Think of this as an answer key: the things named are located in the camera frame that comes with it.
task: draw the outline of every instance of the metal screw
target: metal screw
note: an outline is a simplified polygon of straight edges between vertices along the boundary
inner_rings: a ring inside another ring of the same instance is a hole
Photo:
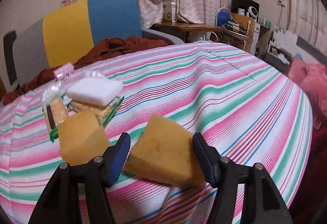
[[[230,161],[230,159],[228,157],[221,157],[220,161],[224,162],[224,163],[228,163]]]
[[[100,163],[101,161],[103,161],[103,157],[101,157],[101,156],[97,156],[97,157],[95,157],[93,160],[94,160],[94,162],[96,162],[96,163]]]
[[[65,168],[67,168],[68,167],[68,163],[67,162],[63,162],[63,163],[61,163],[60,165],[59,165],[59,168],[61,168],[61,169],[65,169]]]
[[[264,168],[264,166],[261,163],[256,163],[254,165],[258,170],[262,170]]]

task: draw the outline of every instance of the yellow sponge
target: yellow sponge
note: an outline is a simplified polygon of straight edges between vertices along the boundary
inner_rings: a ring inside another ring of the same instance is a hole
[[[192,133],[176,122],[153,115],[125,163],[127,172],[173,186],[205,183],[192,149]]]
[[[71,166],[103,155],[110,141],[94,113],[81,111],[69,116],[58,127],[60,156]]]

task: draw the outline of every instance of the striped tablecloth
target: striped tablecloth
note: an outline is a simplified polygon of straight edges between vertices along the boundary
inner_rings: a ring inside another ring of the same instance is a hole
[[[261,162],[289,206],[300,184],[311,142],[312,112],[306,95],[287,77],[242,50],[191,43],[127,54],[83,69],[123,81],[125,100],[106,127],[115,142],[122,132],[132,146],[150,116],[166,116],[236,163]],[[80,78],[82,70],[69,79]],[[50,142],[40,87],[0,109],[0,204],[13,223],[28,223],[52,173],[62,162]],[[205,223],[216,190],[181,190],[122,172],[108,198],[117,223]],[[239,186],[234,223],[244,186]],[[81,214],[87,211],[80,187]]]

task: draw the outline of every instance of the cardboard box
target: cardboard box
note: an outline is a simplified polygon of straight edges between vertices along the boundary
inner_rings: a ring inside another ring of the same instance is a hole
[[[176,3],[164,1],[163,3],[163,20],[177,22]]]

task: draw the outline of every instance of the white sponge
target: white sponge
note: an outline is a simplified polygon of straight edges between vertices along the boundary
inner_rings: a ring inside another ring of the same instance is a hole
[[[87,77],[67,89],[66,93],[68,97],[81,102],[106,106],[122,90],[123,84],[120,81]]]

